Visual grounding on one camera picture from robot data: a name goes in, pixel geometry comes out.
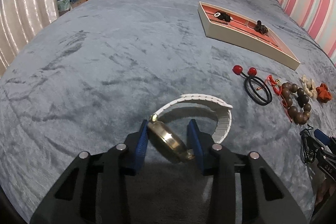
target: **watch face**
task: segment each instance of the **watch face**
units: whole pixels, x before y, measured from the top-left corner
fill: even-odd
[[[186,145],[163,122],[149,122],[148,128],[150,142],[167,160],[178,163],[188,159]]]

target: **blue gripper pad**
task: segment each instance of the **blue gripper pad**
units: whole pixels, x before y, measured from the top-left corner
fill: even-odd
[[[326,134],[324,134],[321,130],[319,130],[319,129],[316,129],[314,131],[314,136],[315,136],[315,138],[317,138],[324,145],[328,146],[328,145],[331,144],[330,138]]]
[[[142,130],[141,135],[140,135],[137,147],[135,149],[133,168],[136,172],[138,172],[141,169],[143,162],[145,161],[147,145],[148,145],[147,124],[148,124],[148,121],[146,121],[144,126],[143,125],[141,126],[141,129],[140,129]]]
[[[190,120],[187,126],[187,142],[188,145],[193,149],[198,168],[201,170],[201,172],[204,172],[204,153],[198,138],[199,131],[200,130],[198,129],[196,121],[194,119]]]

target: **white satin curtain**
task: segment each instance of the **white satin curtain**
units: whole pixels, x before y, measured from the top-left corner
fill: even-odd
[[[0,77],[19,51],[59,17],[56,0],[0,0]]]

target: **black cord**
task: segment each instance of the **black cord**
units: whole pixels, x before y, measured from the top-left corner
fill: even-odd
[[[300,136],[301,136],[300,156],[304,164],[312,164],[316,158],[315,149],[311,148],[307,142],[307,137],[310,136],[309,131],[312,129],[313,127],[308,124],[308,128],[300,132]]]
[[[262,79],[260,79],[257,76],[247,76],[246,74],[244,74],[243,72],[241,73],[244,77],[245,77],[245,81],[244,81],[244,89],[247,92],[247,94],[251,97],[251,99],[256,102],[258,105],[261,106],[266,106],[268,105],[271,101],[272,101],[272,93],[270,91],[270,89],[268,88],[268,86],[264,83],[264,81]],[[252,82],[258,84],[259,87],[262,88],[262,90],[266,93],[267,99],[262,98],[258,92],[256,91],[256,89],[252,86]],[[255,96],[253,96],[253,94],[250,92],[250,90],[247,87],[247,83],[250,85],[251,90],[253,91],[253,93],[259,98],[257,99]]]

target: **orange scrunchie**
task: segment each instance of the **orange scrunchie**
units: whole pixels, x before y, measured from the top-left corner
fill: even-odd
[[[332,95],[328,92],[328,86],[325,83],[322,83],[316,88],[317,91],[317,100],[321,103],[326,103],[331,100]]]

